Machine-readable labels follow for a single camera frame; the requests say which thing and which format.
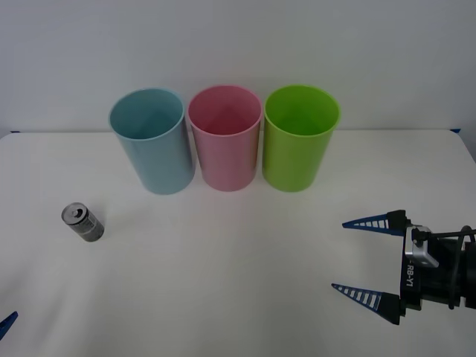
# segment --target can lid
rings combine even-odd
[[[67,225],[76,225],[85,219],[88,208],[79,202],[71,203],[62,210],[61,218]]]

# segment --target blue cup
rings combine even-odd
[[[184,104],[176,93],[134,91],[112,108],[109,125],[146,189],[168,195],[192,181],[195,170]]]

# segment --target blue object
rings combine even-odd
[[[167,195],[192,181],[184,104],[176,93],[143,89],[128,94],[111,110],[109,125],[146,189]]]
[[[349,299],[354,300],[356,303],[360,303],[362,306],[367,307],[373,312],[377,312],[379,309],[380,299],[382,292],[376,292],[373,290],[365,290],[353,288],[351,286],[331,284],[332,287],[338,292],[344,294]]]
[[[405,235],[405,232],[401,230],[389,229],[387,214],[380,214],[378,216],[354,219],[353,221],[342,223],[342,227],[391,234],[392,236],[403,237]]]
[[[2,322],[0,322],[0,340],[3,338],[3,336],[5,336],[7,331],[12,327],[17,317],[18,317],[18,312],[14,312],[10,316],[5,318]]]

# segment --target can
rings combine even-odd
[[[61,219],[78,233],[86,242],[94,242],[102,237],[104,226],[82,203],[73,202],[61,213]]]

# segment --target green cup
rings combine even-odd
[[[301,191],[314,181],[339,122],[337,101],[322,89],[292,85],[265,104],[263,175],[282,191]]]

